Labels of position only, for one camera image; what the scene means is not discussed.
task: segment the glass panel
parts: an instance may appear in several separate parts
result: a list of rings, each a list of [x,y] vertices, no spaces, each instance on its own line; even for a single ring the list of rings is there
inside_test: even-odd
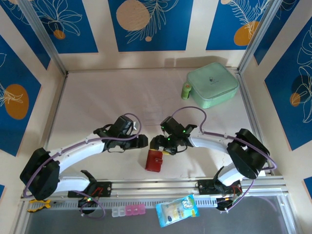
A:
[[[277,196],[246,197],[228,214],[220,214],[214,208],[200,208],[199,211],[200,217],[187,218],[161,229],[155,209],[147,209],[144,215],[115,218],[112,211],[107,210],[106,217],[100,222],[82,218],[78,210],[42,210],[31,214],[26,233],[288,233]],[[100,212],[96,211],[93,215],[100,215]]]

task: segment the mint green case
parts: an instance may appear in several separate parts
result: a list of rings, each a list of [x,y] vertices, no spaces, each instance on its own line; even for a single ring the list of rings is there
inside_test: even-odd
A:
[[[239,88],[236,78],[218,62],[189,72],[187,81],[192,85],[191,96],[203,109],[231,99]]]

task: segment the orange circle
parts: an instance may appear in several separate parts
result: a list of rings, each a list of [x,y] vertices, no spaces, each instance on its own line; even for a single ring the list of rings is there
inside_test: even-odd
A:
[[[296,107],[300,104],[300,95],[298,93],[293,93],[290,98],[291,105]]]
[[[221,0],[221,4],[226,5],[229,4],[231,0]]]
[[[146,6],[138,0],[124,1],[116,11],[119,25],[127,31],[137,31],[150,22],[150,13]]]
[[[9,116],[17,120],[25,118],[29,107],[29,99],[24,87],[19,84],[11,84],[6,88],[5,92],[8,93],[4,95],[9,97],[4,103]],[[22,96],[18,98],[19,101],[14,100],[14,97],[17,98],[20,95]]]
[[[234,35],[234,43],[239,46],[248,45],[258,25],[258,21],[252,21],[240,27]]]
[[[152,41],[152,38],[151,38],[151,37],[146,37],[145,40],[146,40],[147,42],[150,42],[150,41]]]
[[[59,40],[63,40],[66,37],[65,33],[58,29],[53,32],[53,35]]]

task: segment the blue snack packet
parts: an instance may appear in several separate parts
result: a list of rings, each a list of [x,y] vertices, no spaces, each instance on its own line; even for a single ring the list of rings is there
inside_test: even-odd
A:
[[[156,211],[162,228],[188,217],[199,216],[193,195],[172,202],[157,204]]]

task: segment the small green bottle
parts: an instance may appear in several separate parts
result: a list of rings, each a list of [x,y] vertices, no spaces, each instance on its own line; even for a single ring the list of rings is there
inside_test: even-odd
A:
[[[188,82],[185,82],[183,84],[181,98],[184,100],[189,99],[191,89],[192,89],[192,85],[189,84]]]

